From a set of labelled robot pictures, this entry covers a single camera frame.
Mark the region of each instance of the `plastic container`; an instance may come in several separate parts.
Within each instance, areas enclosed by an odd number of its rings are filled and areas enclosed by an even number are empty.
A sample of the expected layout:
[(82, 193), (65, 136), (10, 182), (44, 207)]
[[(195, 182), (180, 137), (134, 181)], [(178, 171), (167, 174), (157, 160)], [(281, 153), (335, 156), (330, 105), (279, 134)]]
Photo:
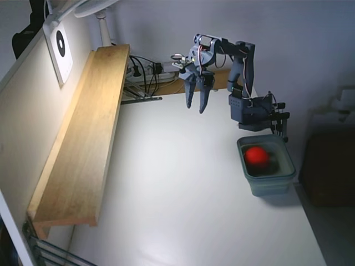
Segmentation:
[[(254, 196), (286, 193), (296, 175), (295, 167), (286, 149), (285, 143), (277, 135), (242, 137), (237, 142), (244, 175)], [(251, 147), (261, 147), (270, 156), (270, 166), (263, 171), (249, 168), (244, 154)]]

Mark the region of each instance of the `black circle target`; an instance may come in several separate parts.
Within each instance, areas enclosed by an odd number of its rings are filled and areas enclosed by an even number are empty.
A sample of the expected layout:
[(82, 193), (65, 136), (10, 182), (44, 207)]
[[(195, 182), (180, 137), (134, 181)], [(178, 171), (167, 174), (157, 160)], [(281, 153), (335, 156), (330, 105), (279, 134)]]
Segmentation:
[(58, 47), (60, 55), (62, 57), (64, 57), (65, 56), (65, 43), (64, 43), (63, 35), (59, 30), (57, 31), (57, 47)]

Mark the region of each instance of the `white tabletop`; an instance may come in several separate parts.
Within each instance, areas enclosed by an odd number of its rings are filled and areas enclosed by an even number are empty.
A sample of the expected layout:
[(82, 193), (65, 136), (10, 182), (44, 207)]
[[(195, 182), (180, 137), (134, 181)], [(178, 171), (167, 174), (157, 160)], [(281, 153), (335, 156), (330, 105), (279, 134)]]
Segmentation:
[(100, 266), (326, 265), (293, 187), (254, 197), (228, 92), (121, 107), (98, 227), (71, 252)]

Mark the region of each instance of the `wooden board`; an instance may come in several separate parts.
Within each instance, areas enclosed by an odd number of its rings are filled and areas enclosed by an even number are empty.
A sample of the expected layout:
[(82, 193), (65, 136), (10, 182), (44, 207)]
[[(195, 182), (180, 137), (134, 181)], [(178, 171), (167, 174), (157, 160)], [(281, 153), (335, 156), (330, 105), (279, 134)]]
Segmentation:
[[(80, 94), (81, 94), (84, 84), (85, 84), (85, 80), (89, 74), (94, 56), (95, 56), (95, 52), (91, 52), (88, 56), (87, 62), (85, 64), (85, 68), (84, 68), (83, 73), (80, 77), (77, 88), (74, 92), (72, 101), (70, 102), (69, 108), (68, 108), (67, 112), (65, 113), (62, 125), (60, 126), (60, 129), (59, 129), (59, 132), (57, 135), (57, 138), (54, 141), (52, 150), (50, 151), (50, 154), (47, 158), (47, 161), (44, 165), (42, 174), (39, 178), (36, 189), (34, 191), (34, 194), (31, 198), (31, 201), (30, 201), (29, 206), (27, 208), (27, 216), (31, 220), (34, 220), (34, 218), (36, 216), (37, 208), (39, 206), (40, 200), (42, 199), (44, 189), (48, 183), (50, 173), (52, 172), (54, 163), (55, 163), (57, 156), (59, 154), (59, 150), (60, 150), (60, 147), (62, 146), (65, 134), (67, 133), (70, 120), (72, 119), (75, 107), (77, 106)], [(37, 235), (40, 236), (41, 238), (47, 238), (48, 233), (49, 233), (49, 228), (39, 227), (37, 230)]]
[[(226, 89), (227, 88), (227, 80), (228, 80), (228, 75), (229, 75), (230, 69), (227, 70), (219, 70), (215, 72), (215, 86), (214, 89)], [(184, 81), (181, 79), (178, 79), (177, 81), (173, 83), (162, 83), (161, 88), (158, 90), (156, 93), (156, 96), (162, 96), (162, 95), (169, 95), (169, 94), (177, 94), (177, 93), (184, 93)]]
[(128, 55), (128, 45), (99, 48), (83, 73), (87, 77), (75, 110), (71, 118), (68, 110), (57, 138), (61, 144), (52, 150), (42, 174), (49, 177), (39, 183), (29, 207), (41, 238), (46, 237), (43, 228), (51, 226), (97, 225)]

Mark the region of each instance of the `robotic arm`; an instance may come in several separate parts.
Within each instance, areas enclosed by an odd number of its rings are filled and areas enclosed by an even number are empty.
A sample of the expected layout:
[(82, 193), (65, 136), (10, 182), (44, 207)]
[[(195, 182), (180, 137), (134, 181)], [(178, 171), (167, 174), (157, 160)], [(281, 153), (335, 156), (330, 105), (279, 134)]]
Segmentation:
[(264, 97), (251, 97), (255, 45), (245, 42), (232, 44), (227, 39), (200, 34), (195, 36), (194, 43), (188, 57), (182, 54), (171, 57), (176, 61), (173, 65), (180, 70), (179, 78), (185, 82), (187, 108), (191, 107), (197, 86), (201, 91), (200, 113), (204, 112), (215, 82), (214, 73), (208, 71), (207, 67), (216, 64), (217, 54), (223, 54), (225, 60), (229, 56), (233, 61), (227, 81), (227, 89), (231, 92), (231, 118), (239, 122), (241, 129), (260, 131), (270, 128), (273, 134), (280, 135), (287, 142), (287, 119), (290, 113), (280, 112), (286, 107), (285, 103), (277, 103), (270, 91)]

